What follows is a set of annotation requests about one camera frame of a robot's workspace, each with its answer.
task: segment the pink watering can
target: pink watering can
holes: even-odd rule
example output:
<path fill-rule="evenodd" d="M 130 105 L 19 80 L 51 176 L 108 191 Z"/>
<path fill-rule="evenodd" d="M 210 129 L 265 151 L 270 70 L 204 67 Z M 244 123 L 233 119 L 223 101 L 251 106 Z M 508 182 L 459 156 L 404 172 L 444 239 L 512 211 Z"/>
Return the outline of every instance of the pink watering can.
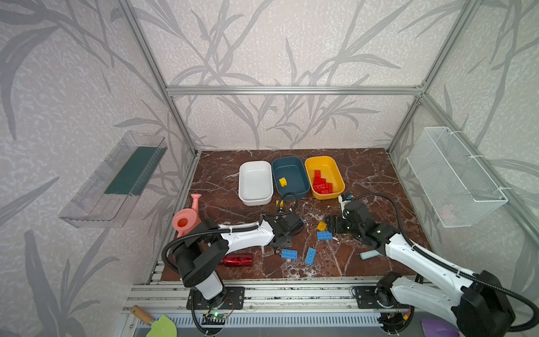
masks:
<path fill-rule="evenodd" d="M 201 196 L 201 194 L 191 194 L 193 206 L 179 211 L 174 218 L 172 218 L 172 227 L 178 231 L 178 238 L 186 235 L 191 229 L 202 222 L 198 217 L 198 199 L 200 199 Z"/>

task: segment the blue lego brick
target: blue lego brick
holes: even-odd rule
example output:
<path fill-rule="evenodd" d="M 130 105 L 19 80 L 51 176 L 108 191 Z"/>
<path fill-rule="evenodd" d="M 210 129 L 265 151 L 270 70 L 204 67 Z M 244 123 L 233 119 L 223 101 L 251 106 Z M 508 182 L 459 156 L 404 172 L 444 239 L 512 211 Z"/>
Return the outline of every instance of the blue lego brick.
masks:
<path fill-rule="evenodd" d="M 307 251 L 307 256 L 305 257 L 305 263 L 308 265 L 313 265 L 315 254 L 316 254 L 316 249 L 309 248 L 309 250 Z"/>
<path fill-rule="evenodd" d="M 281 251 L 281 257 L 283 259 L 297 260 L 298 259 L 298 251 L 297 250 L 291 250 L 291 249 L 283 249 Z"/>
<path fill-rule="evenodd" d="M 318 240 L 331 240 L 333 235 L 330 232 L 316 232 Z"/>

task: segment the watering can spout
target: watering can spout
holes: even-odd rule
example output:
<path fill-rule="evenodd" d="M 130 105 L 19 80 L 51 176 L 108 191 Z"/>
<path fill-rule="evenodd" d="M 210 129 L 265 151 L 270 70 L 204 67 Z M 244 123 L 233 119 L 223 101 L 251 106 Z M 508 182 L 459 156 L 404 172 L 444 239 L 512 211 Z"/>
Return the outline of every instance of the watering can spout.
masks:
<path fill-rule="evenodd" d="M 193 198 L 193 206 L 191 206 L 191 209 L 194 209 L 197 214 L 198 214 L 198 199 L 200 199 L 201 196 L 202 194 L 198 194 L 198 193 L 191 194 L 191 197 Z"/>

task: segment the wallpaper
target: wallpaper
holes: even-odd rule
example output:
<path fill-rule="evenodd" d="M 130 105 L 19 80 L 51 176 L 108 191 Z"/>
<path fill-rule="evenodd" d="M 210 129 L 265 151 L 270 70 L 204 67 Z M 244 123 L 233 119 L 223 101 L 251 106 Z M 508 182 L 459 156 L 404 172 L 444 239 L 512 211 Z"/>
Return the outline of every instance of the wallpaper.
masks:
<path fill-rule="evenodd" d="M 464 0 L 132 0 L 168 86 L 419 85 Z M 411 97 L 175 97 L 200 149 L 384 147 Z"/>
<path fill-rule="evenodd" d="M 418 85 L 464 1 L 132 3 L 168 85 Z"/>
<path fill-rule="evenodd" d="M 497 4 L 479 7 L 429 94 L 539 217 L 539 3 Z"/>
<path fill-rule="evenodd" d="M 110 335 L 192 160 L 117 13 L 103 0 L 0 1 L 1 336 Z M 60 220 L 128 130 L 169 148 L 124 227 Z"/>
<path fill-rule="evenodd" d="M 483 1 L 429 88 L 429 95 L 535 214 L 539 214 L 538 4 Z M 406 161 L 427 126 L 438 125 L 421 108 L 391 157 L 431 245 L 461 266 L 492 272 L 503 286 L 539 304 L 539 250 L 506 206 L 470 227 L 445 228 L 439 222 Z M 529 319 L 529 308 L 510 300 L 517 322 Z M 536 327 L 521 334 L 538 333 Z"/>
<path fill-rule="evenodd" d="M 412 99 L 234 95 L 181 97 L 175 104 L 198 148 L 368 148 L 389 145 Z"/>

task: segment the yellow lego brick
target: yellow lego brick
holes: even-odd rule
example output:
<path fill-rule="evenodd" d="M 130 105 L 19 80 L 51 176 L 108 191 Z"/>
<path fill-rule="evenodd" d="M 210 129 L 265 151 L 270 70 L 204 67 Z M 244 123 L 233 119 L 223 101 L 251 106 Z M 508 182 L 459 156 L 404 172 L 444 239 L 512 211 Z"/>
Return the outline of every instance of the yellow lego brick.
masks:
<path fill-rule="evenodd" d="M 316 229 L 318 229 L 319 231 L 323 232 L 324 230 L 326 230 L 326 227 L 328 226 L 327 223 L 325 223 L 324 221 L 321 221 L 319 224 L 318 224 L 318 227 L 316 227 Z"/>

